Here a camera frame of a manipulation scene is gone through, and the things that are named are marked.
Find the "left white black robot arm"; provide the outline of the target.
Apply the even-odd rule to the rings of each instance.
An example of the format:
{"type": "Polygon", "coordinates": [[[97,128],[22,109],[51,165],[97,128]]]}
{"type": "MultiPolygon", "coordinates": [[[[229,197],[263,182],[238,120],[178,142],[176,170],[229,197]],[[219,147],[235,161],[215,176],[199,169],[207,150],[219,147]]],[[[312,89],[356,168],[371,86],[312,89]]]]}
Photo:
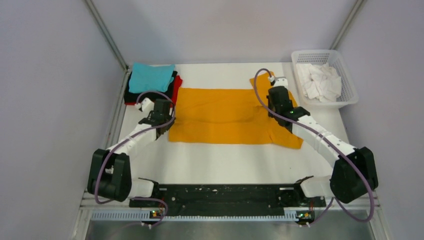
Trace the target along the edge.
{"type": "Polygon", "coordinates": [[[149,207],[160,202],[161,194],[154,189],[155,182],[139,176],[135,163],[143,148],[174,124],[175,107],[168,99],[152,102],[147,98],[136,107],[148,115],[118,143],[107,149],[97,149],[92,155],[87,191],[95,196],[98,204],[100,197],[105,198],[106,203],[141,197],[149,207]]]}

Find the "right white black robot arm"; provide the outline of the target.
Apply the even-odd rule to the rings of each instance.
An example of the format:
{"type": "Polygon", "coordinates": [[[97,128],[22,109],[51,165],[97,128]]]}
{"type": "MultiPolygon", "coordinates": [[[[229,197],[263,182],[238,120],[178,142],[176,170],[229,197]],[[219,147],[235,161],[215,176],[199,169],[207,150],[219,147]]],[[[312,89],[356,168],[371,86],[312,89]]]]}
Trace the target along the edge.
{"type": "Polygon", "coordinates": [[[281,127],[302,139],[332,167],[328,176],[312,176],[300,181],[293,192],[299,206],[307,206],[314,197],[334,197],[344,204],[374,191],[378,175],[373,152],[354,147],[322,127],[303,107],[295,107],[284,86],[275,86],[267,95],[269,116],[281,127]]]}

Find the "orange t shirt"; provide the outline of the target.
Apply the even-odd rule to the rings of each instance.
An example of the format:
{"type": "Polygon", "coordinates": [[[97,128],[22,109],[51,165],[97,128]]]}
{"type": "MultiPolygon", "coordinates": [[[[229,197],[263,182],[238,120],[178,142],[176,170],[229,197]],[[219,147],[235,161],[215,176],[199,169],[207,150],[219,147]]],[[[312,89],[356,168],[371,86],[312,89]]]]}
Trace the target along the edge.
{"type": "Polygon", "coordinates": [[[268,116],[271,84],[263,73],[249,80],[256,89],[180,88],[170,142],[205,144],[274,144],[298,150],[303,140],[268,116]]]}

